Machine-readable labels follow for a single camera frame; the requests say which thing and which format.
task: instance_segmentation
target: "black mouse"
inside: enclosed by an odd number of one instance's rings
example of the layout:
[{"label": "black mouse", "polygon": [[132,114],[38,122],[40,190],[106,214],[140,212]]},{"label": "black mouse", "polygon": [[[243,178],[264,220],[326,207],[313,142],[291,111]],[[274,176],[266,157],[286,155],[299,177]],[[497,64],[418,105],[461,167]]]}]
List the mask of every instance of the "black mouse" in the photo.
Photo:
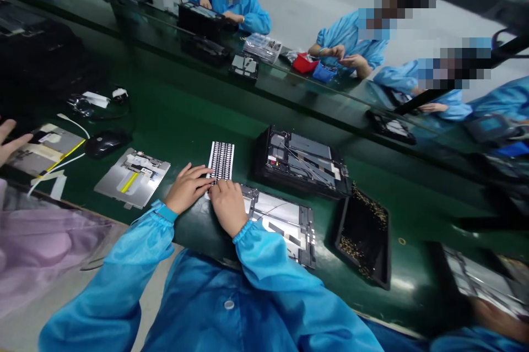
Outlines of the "black mouse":
[{"label": "black mouse", "polygon": [[124,131],[102,131],[90,137],[84,144],[84,153],[92,159],[101,159],[132,141]]}]

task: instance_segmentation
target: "red box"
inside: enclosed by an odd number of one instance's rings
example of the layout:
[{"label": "red box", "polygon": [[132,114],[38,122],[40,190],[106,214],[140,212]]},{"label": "red box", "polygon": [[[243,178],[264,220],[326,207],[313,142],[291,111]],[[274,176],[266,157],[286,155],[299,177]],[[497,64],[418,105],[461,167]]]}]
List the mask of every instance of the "red box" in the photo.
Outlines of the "red box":
[{"label": "red box", "polygon": [[311,62],[307,60],[307,53],[298,53],[298,56],[296,60],[294,61],[293,67],[298,70],[300,73],[305,74],[309,73],[311,71],[314,71],[314,69],[317,67],[318,63],[320,61]]}]

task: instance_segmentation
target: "hand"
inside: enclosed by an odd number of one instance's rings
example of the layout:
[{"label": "hand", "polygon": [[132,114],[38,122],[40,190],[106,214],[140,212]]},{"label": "hand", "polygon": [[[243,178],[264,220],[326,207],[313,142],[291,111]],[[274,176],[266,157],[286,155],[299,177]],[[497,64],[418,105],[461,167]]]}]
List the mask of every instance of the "hand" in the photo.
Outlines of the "hand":
[{"label": "hand", "polygon": [[514,318],[488,301],[471,298],[476,321],[493,332],[525,344],[529,342],[529,324]]},{"label": "hand", "polygon": [[241,186],[231,180],[219,180],[209,190],[219,223],[233,239],[248,221]]},{"label": "hand", "polygon": [[333,48],[324,49],[320,53],[320,56],[335,57],[338,60],[342,60],[343,56],[345,55],[346,55],[346,47],[343,45],[337,45]]},{"label": "hand", "polygon": [[2,145],[2,143],[11,133],[11,131],[13,131],[16,125],[17,123],[15,121],[7,120],[0,126],[0,167],[6,163],[7,159],[11,156],[11,154],[13,154],[24,144],[27,144],[29,140],[33,138],[33,135],[31,133],[28,133],[23,135],[22,137],[19,137],[16,140]]},{"label": "hand", "polygon": [[223,15],[226,16],[229,21],[232,21],[235,24],[240,24],[244,21],[244,16],[237,15],[230,11],[224,12]]},{"label": "hand", "polygon": [[422,105],[419,107],[419,109],[424,113],[430,113],[430,112],[445,112],[448,110],[448,106],[446,104],[440,104],[440,103],[428,103],[425,105]]},{"label": "hand", "polygon": [[213,173],[205,165],[191,168],[191,162],[178,174],[175,183],[165,198],[165,205],[180,215],[191,207],[211,187],[215,178],[199,178],[207,173]]},{"label": "hand", "polygon": [[418,96],[424,92],[426,92],[426,89],[421,89],[419,85],[417,85],[415,88],[412,89],[411,94],[412,96]]},{"label": "hand", "polygon": [[200,6],[211,9],[211,2],[209,0],[200,0]]},{"label": "hand", "polygon": [[363,68],[368,67],[368,61],[361,55],[352,55],[338,60],[338,63],[347,68]]}]

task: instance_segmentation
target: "button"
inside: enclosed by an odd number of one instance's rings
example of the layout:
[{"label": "button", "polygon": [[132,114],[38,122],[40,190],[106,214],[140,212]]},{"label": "button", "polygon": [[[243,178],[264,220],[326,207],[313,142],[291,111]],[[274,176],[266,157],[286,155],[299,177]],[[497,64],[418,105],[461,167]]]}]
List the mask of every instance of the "button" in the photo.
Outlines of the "button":
[{"label": "button", "polygon": [[224,308],[226,308],[228,311],[235,308],[235,303],[231,300],[228,300],[224,303]]}]

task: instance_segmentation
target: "white wall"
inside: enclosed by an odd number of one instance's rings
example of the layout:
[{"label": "white wall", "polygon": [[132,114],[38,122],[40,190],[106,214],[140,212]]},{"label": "white wall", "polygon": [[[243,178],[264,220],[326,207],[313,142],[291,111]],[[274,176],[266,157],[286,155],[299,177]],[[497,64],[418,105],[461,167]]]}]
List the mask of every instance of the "white wall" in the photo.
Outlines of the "white wall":
[{"label": "white wall", "polygon": [[[259,0],[272,18],[271,36],[291,48],[306,50],[321,28],[330,26],[344,14],[373,6],[374,0]],[[491,37],[503,27],[444,1],[435,9],[413,12],[413,19],[399,24],[385,55],[387,66],[398,66],[418,57],[439,56],[442,47],[457,47],[463,37]],[[529,60],[509,60],[491,71],[491,78],[471,82],[463,92],[465,101],[529,74]]]}]

